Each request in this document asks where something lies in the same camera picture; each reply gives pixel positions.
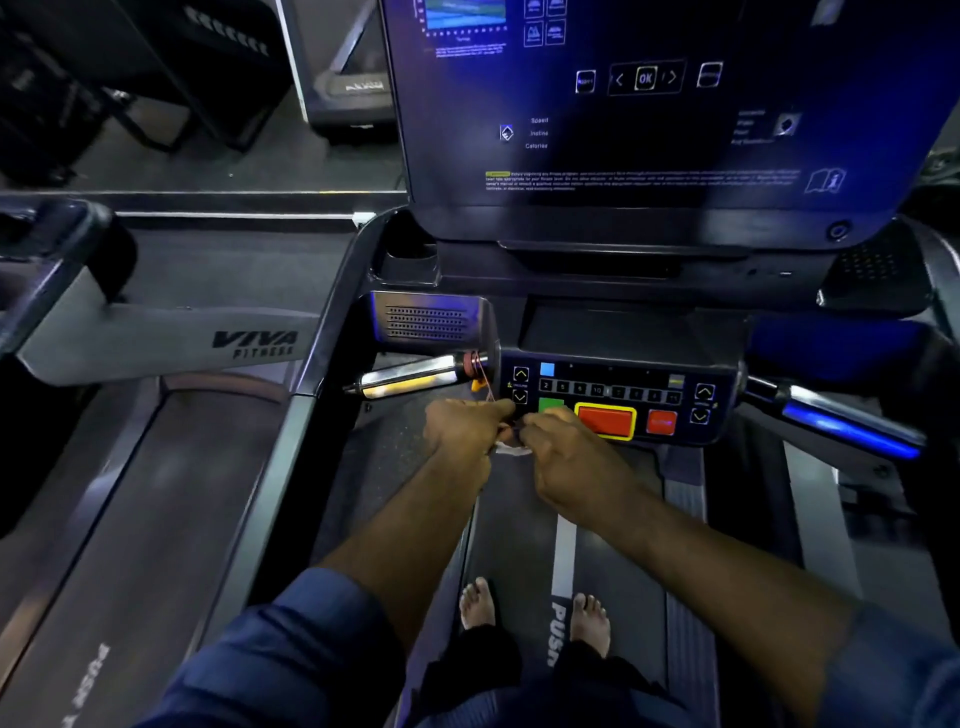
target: bare foot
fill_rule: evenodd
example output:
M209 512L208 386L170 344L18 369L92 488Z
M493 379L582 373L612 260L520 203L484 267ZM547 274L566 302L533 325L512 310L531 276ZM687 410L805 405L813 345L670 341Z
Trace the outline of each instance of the bare foot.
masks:
M464 629L479 627L481 624L496 624L496 612L493 609L493 597L490 585L480 576L473 584L467 584L460 597L460 621Z
M573 597L573 616L570 618L570 640L581 640L607 657L610 652L610 620L607 610L594 596L582 594Z

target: red button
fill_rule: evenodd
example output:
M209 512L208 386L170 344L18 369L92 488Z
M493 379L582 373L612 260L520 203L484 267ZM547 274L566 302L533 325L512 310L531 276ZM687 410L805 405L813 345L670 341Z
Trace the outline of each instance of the red button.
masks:
M651 435L672 435L677 431L677 413L652 409L647 415L647 432Z
M581 406L577 409L577 417L598 435L630 437L633 434L634 413L625 409Z

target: treadmill side rail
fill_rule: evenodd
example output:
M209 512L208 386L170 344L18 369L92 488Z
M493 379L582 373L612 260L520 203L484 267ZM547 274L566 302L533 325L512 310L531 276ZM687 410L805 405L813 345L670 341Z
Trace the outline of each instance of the treadmill side rail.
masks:
M296 361L306 357L318 321L270 308L108 305L84 268L17 357L57 386Z

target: warning label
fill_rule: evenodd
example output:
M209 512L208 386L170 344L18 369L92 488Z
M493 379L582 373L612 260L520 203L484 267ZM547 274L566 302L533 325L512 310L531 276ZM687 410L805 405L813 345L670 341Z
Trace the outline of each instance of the warning label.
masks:
M487 43L486 45L447 45L437 48L437 58L453 59L466 56L499 56L506 43Z
M596 187L786 187L799 169L707 172L488 172L487 189L507 192L564 192Z

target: treadmill display screen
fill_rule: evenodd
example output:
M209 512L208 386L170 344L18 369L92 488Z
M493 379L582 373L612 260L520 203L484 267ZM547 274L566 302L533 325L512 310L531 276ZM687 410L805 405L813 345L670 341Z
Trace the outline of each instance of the treadmill display screen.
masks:
M895 208L956 0L382 0L422 206Z

